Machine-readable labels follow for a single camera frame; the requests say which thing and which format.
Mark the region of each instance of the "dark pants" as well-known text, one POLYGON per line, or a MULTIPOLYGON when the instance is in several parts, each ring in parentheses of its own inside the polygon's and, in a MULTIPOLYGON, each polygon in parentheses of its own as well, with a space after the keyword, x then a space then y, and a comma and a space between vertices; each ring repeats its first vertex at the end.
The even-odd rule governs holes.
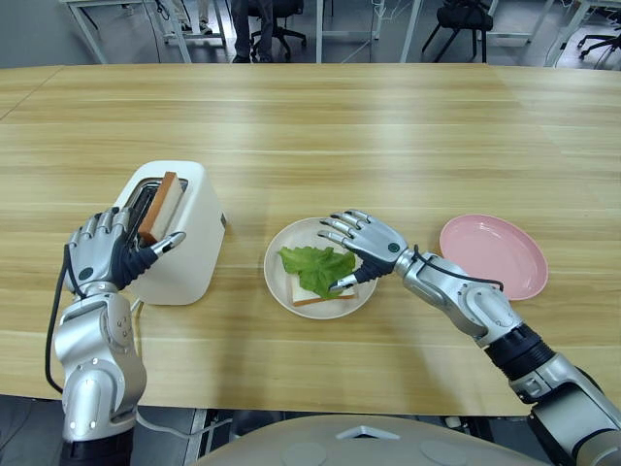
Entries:
MULTIPOLYGON (((261 40, 259 41, 259 56, 272 56, 272 31, 274 19, 272 16, 272 0, 255 0, 261 12, 261 40)), ((248 27, 248 0, 232 0, 231 14, 233 25, 237 33, 235 52, 239 56, 250 56, 250 28, 248 27)))

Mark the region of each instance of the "robotic arm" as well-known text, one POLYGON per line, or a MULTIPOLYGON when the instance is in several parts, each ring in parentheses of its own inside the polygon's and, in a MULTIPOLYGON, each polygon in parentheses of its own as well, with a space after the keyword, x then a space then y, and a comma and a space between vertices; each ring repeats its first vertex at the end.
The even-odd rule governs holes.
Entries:
POLYGON ((50 323, 53 328, 64 279, 74 293, 55 338, 64 390, 47 365, 49 382, 62 392, 63 465, 129 465, 147 372, 134 348, 129 302, 118 292, 185 238, 178 232, 141 249, 130 223, 129 209, 109 209, 91 217, 65 245, 50 323))
POLYGON ((404 286, 443 311, 508 378, 550 459, 561 464, 621 464, 621 412, 596 384, 550 349, 511 308, 502 284, 468 277, 456 264, 408 248, 394 229, 349 210, 321 220, 318 235, 363 259, 360 269, 333 283, 339 290, 396 272, 404 286))

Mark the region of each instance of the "person's leg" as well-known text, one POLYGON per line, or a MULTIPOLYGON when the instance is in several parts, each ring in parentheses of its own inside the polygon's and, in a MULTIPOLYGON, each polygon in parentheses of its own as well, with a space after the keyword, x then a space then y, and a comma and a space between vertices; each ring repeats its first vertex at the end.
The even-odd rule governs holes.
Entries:
POLYGON ((181 0, 173 0, 173 6, 175 7, 175 16, 177 21, 181 24, 182 32, 190 32, 192 30, 192 22, 185 14, 185 7, 181 0))
POLYGON ((250 26, 248 25, 248 0, 232 0, 231 15, 233 16, 233 26, 237 35, 235 53, 238 57, 249 61, 250 26))
POLYGON ((209 8, 210 0, 198 0, 198 26, 201 34, 212 34, 212 29, 209 27, 209 8))
POLYGON ((274 12, 272 0, 258 0, 261 12, 261 41, 259 42, 260 61, 272 61, 272 33, 274 32, 274 12))

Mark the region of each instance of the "pink plate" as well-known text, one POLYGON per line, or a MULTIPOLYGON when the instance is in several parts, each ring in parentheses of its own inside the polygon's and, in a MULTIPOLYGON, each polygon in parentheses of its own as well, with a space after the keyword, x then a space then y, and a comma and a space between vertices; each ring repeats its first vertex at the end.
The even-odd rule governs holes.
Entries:
POLYGON ((503 282, 508 299, 543 290, 547 262, 535 240, 495 216, 458 216, 440 234, 442 255, 472 277, 503 282))

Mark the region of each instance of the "black cable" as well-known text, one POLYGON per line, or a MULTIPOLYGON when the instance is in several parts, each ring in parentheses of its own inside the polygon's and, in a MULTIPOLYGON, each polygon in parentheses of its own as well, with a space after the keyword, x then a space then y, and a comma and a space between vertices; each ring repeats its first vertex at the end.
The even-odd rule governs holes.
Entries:
POLYGON ((78 296, 80 296, 81 299, 86 299, 86 295, 78 286, 78 281, 76 280, 76 276, 74 275, 74 267, 71 263, 71 253, 69 252, 69 245, 65 245, 65 248, 63 250, 63 261, 67 261, 67 274, 69 274, 69 280, 71 281, 71 285, 74 288, 74 292, 78 296))
POLYGON ((185 2, 183 0, 181 0, 181 4, 183 5, 183 9, 185 10, 185 15, 187 16, 187 22, 191 25, 192 24, 192 18, 190 17, 190 13, 187 10, 187 7, 185 6, 185 2))
POLYGON ((594 70, 598 69, 598 66, 600 66, 600 62, 602 61, 602 58, 604 58, 604 55, 606 55, 607 53, 610 53, 611 49, 612 49, 612 46, 608 46, 608 48, 604 50, 604 53, 602 53, 602 55, 600 56, 600 59, 597 61, 597 63, 593 67, 594 70))
POLYGON ((503 291, 505 289, 505 286, 503 285, 503 283, 497 280, 477 279, 475 277, 469 277, 467 275, 455 274, 449 270, 446 270, 446 269, 443 269, 442 267, 437 266, 436 264, 432 263, 431 260, 425 259, 420 254, 420 252, 418 252, 418 245, 414 245, 414 258, 420 260, 423 264, 428 265, 432 269, 436 269, 437 271, 442 272, 443 274, 450 275, 451 277, 455 277, 456 279, 467 280, 469 282, 496 284, 499 287, 500 291, 503 291))
POLYGON ((65 281, 65 273, 69 261, 71 260, 69 254, 69 245, 65 245, 62 266, 60 267, 60 273, 58 274, 58 281, 56 282, 56 291, 54 292, 54 302, 51 305, 51 314, 49 315, 48 335, 46 337, 46 380, 49 385, 62 394, 62 388, 56 383, 51 376, 50 360, 51 360, 51 337, 54 333, 54 325, 56 324, 56 316, 58 315, 58 306, 60 305, 60 294, 62 293, 62 285, 65 281))
POLYGON ((229 0, 224 0, 224 4, 226 5, 226 11, 229 13, 229 20, 233 22, 233 16, 231 15, 231 7, 229 7, 229 0))
POLYGON ((34 404, 34 401, 30 402, 30 405, 28 406, 28 413, 26 413, 26 416, 24 416, 23 421, 21 422, 21 424, 17 427, 16 430, 14 430, 10 436, 7 437, 7 440, 5 440, 2 445, 0 445, 0 451, 2 451, 4 449, 4 447, 6 445, 9 444, 9 442, 15 437, 15 435, 17 435, 17 432, 19 432, 24 425, 26 425, 26 421, 28 420, 28 418, 30 417, 30 414, 32 413, 32 405, 34 404))
POLYGON ((151 15, 148 13, 147 4, 145 3, 145 0, 143 0, 143 6, 145 7, 145 13, 147 14, 148 22, 151 24, 151 32, 153 33, 153 42, 155 43, 155 50, 157 51, 157 62, 161 63, 162 58, 159 55, 159 46, 157 45, 157 36, 155 35, 155 27, 153 27, 153 20, 151 19, 151 15))

